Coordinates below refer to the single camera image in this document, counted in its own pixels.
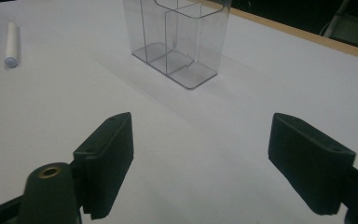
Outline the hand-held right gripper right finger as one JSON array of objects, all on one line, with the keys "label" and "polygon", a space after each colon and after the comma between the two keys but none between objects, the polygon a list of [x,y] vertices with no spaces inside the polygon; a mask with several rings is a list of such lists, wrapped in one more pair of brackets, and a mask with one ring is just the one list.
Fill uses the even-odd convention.
[{"label": "hand-held right gripper right finger", "polygon": [[334,215],[356,153],[306,121],[273,115],[268,158],[307,206],[318,215]]}]

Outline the clear plastic compartment holder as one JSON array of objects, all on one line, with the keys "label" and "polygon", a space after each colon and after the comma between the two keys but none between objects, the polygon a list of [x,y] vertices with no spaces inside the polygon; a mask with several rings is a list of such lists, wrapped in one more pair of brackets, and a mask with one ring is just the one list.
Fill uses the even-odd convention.
[{"label": "clear plastic compartment holder", "polygon": [[131,54],[188,90],[218,74],[232,0],[123,0]]}]

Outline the metal stand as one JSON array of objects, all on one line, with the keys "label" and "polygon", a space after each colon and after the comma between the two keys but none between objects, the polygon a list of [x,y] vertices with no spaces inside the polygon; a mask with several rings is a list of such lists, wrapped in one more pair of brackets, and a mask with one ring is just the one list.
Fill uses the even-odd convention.
[{"label": "metal stand", "polygon": [[358,0],[343,0],[320,35],[358,48]]}]

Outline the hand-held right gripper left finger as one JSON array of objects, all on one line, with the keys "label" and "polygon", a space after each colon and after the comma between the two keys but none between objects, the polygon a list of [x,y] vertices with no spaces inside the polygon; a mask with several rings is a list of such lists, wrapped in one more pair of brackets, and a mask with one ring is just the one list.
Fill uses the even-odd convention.
[{"label": "hand-held right gripper left finger", "polygon": [[134,156],[131,113],[106,119],[73,155],[78,205],[91,219],[107,217]]}]

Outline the white marker pen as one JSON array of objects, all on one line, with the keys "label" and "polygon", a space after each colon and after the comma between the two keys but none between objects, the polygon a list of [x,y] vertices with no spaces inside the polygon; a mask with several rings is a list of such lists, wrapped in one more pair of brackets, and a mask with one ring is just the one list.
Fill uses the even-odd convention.
[{"label": "white marker pen", "polygon": [[5,65],[8,68],[18,65],[18,26],[14,21],[7,24]]}]

